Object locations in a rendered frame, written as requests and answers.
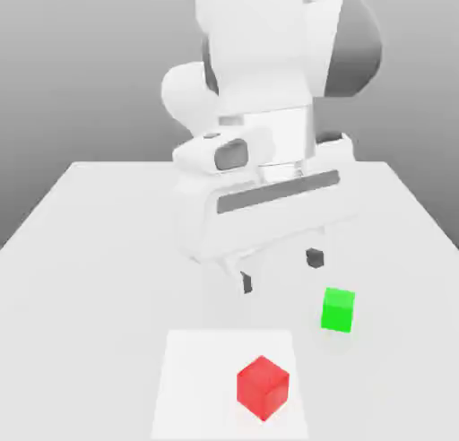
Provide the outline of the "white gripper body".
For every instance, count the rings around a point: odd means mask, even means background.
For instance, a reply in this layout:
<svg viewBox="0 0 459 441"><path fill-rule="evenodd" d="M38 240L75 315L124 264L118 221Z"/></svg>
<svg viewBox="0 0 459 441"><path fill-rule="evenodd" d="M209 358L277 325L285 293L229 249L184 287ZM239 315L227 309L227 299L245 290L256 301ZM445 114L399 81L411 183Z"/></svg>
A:
<svg viewBox="0 0 459 441"><path fill-rule="evenodd" d="M349 219L359 204L359 164L317 165L305 177L264 185L250 169L180 172L173 200L182 252L215 260Z"/></svg>

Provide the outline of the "small green cube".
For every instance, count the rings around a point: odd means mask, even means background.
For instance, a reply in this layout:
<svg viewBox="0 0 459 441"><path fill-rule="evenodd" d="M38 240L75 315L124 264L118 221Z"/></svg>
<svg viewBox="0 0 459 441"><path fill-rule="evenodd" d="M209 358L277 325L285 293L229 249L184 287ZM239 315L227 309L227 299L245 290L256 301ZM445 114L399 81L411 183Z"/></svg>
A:
<svg viewBox="0 0 459 441"><path fill-rule="evenodd" d="M321 327L341 333L352 328L355 292L332 287L325 289Z"/></svg>

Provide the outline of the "small red cube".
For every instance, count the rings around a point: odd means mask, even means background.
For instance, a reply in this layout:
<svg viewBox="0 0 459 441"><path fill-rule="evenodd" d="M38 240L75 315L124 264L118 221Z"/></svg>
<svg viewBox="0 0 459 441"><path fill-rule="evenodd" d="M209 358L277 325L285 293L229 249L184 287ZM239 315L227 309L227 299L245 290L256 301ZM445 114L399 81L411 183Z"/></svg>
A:
<svg viewBox="0 0 459 441"><path fill-rule="evenodd" d="M288 400L290 373L259 356L237 374L237 401L267 421Z"/></svg>

